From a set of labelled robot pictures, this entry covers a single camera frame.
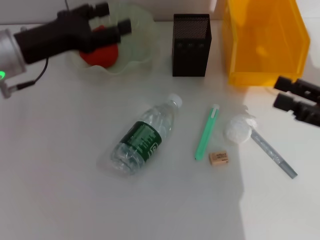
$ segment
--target red ball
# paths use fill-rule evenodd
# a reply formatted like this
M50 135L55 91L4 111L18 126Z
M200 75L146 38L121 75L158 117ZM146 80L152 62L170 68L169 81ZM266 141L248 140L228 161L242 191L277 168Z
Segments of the red ball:
M104 29L103 25L95 28L93 31ZM118 59L118 45L110 45L96 49L91 53L79 52L80 57L89 65L98 65L104 68L111 67Z

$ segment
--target small eraser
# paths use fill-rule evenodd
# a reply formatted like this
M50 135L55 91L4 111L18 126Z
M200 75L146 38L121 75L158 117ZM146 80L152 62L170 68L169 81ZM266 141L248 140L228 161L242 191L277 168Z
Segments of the small eraser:
M209 154L211 165L227 164L229 162L228 153L226 151L218 151Z

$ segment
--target white bottle cap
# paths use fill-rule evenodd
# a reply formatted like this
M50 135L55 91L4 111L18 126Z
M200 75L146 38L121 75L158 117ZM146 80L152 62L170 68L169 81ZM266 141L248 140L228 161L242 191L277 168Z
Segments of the white bottle cap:
M169 95L169 100L175 102L175 104L180 108L182 106L182 99L177 94L171 93Z

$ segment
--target yellow container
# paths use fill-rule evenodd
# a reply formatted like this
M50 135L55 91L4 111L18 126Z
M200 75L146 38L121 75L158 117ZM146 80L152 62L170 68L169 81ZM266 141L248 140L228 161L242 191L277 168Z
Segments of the yellow container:
M222 35L232 85L273 86L303 74L310 38L295 0L226 0Z

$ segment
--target pen holder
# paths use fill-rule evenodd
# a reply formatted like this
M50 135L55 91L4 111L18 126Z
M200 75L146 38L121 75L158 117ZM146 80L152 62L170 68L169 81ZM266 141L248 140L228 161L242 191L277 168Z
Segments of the pen holder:
M204 77L211 45L209 14L173 16L172 76Z

